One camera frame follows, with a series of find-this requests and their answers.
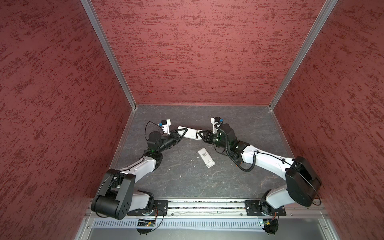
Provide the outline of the white AC remote control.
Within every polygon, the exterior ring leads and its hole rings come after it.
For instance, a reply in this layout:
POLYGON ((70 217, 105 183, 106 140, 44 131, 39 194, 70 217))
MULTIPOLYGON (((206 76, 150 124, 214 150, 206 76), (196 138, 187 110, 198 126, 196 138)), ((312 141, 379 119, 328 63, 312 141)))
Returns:
POLYGON ((208 151, 205 148, 202 148, 198 150, 198 153, 200 157, 202 158, 203 162, 205 163, 207 168, 211 168, 215 165, 215 162, 211 155, 208 153, 208 151))

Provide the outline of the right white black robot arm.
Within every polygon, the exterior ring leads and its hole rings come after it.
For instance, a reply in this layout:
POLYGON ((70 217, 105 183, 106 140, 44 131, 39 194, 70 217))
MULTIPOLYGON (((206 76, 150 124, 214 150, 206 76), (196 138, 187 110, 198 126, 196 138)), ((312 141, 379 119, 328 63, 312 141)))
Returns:
POLYGON ((310 207, 320 198, 318 191, 322 181, 307 159, 262 151, 238 140, 230 125, 222 122, 215 122, 213 130, 198 131, 197 134, 205 143, 223 148, 223 155, 241 171, 248 173, 259 167, 285 181, 283 186, 267 190, 259 200, 256 211, 262 216, 274 216, 282 207, 293 203, 310 207))

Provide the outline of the grey remote control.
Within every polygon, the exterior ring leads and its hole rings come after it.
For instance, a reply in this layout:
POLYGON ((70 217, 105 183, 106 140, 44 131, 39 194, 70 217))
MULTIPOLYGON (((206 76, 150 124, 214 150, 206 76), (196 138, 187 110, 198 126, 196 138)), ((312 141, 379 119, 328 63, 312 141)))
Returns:
POLYGON ((202 140, 200 135, 199 135, 199 132, 202 131, 202 130, 196 130, 196 129, 191 129, 191 128, 188 128, 188 133, 187 135, 185 136, 185 138, 187 139, 192 139, 192 140, 202 140))

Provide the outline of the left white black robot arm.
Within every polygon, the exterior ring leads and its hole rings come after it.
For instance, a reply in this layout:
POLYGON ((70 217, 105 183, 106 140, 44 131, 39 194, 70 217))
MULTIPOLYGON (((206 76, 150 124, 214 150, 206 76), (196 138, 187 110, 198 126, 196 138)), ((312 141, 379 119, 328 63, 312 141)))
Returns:
POLYGON ((103 217, 122 220, 131 212, 150 215, 155 211, 152 193, 135 191, 135 184, 156 170, 162 160, 162 152, 177 145, 188 132, 187 128, 172 130, 167 136, 154 131, 149 134, 148 148, 138 161, 120 170, 109 169, 92 201, 91 210, 103 217))

